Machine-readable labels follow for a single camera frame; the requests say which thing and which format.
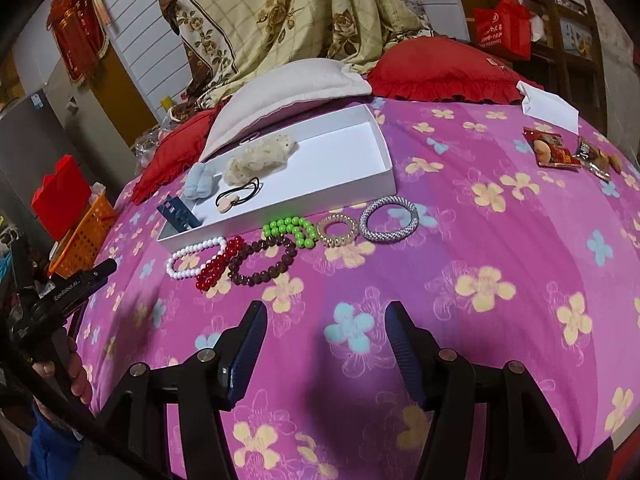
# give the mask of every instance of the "green bead bracelet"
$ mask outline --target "green bead bracelet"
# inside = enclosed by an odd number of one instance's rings
[[[316,246],[316,240],[318,240],[315,226],[309,220],[299,216],[269,222],[262,226],[262,232],[265,237],[293,234],[296,245],[300,249],[313,249]]]

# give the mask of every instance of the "bed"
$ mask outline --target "bed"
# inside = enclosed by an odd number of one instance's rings
[[[124,189],[98,257],[115,258],[118,270],[91,298],[78,336],[92,408],[130,364],[177,364],[215,345],[251,300],[262,300],[268,332],[249,389],[222,415],[238,476],[411,479],[430,417],[408,397],[385,335],[384,309],[401,300],[416,325],[469,361],[522,361],[585,460],[637,404],[640,173],[625,161],[606,184],[586,171],[541,170],[522,128],[556,128],[520,107],[368,104],[398,194],[420,213],[417,231],[397,244],[317,246],[274,282],[221,280],[202,294],[194,280],[169,279],[168,254],[155,241],[164,221],[156,206],[184,177],[141,206],[129,202],[133,183]],[[573,149],[577,139],[562,133]],[[617,151],[582,120],[580,134]],[[356,218],[363,207],[344,212]],[[387,208],[370,226],[407,222],[404,210]],[[258,239],[260,229],[243,236]],[[274,253],[245,265],[266,268]],[[180,268],[209,257],[186,256]],[[184,476],[175,411],[168,431],[172,468]],[[469,478],[478,475],[480,445]]]

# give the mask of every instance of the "orange basket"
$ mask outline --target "orange basket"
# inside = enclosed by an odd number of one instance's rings
[[[78,270],[90,269],[115,221],[116,213],[102,193],[84,215],[60,256],[49,264],[49,275],[55,272],[68,278]]]

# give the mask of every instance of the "blue jacket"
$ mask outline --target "blue jacket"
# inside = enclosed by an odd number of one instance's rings
[[[33,480],[66,480],[76,463],[82,441],[72,433],[54,428],[33,407],[36,427],[31,433],[31,454],[27,472]]]

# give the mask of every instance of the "screw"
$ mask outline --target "screw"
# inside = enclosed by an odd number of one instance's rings
[[[198,352],[198,361],[206,363],[211,361],[216,356],[216,353],[211,348],[203,348]]]
[[[145,372],[146,372],[146,364],[144,363],[136,363],[134,365],[131,365],[131,368],[129,368],[129,373],[134,377],[138,377]]]
[[[514,374],[521,374],[524,372],[524,364],[522,364],[520,361],[510,361],[509,370],[511,370]]]
[[[438,356],[443,361],[455,361],[456,358],[458,357],[458,354],[456,353],[455,350],[452,350],[451,348],[443,348],[438,352]]]

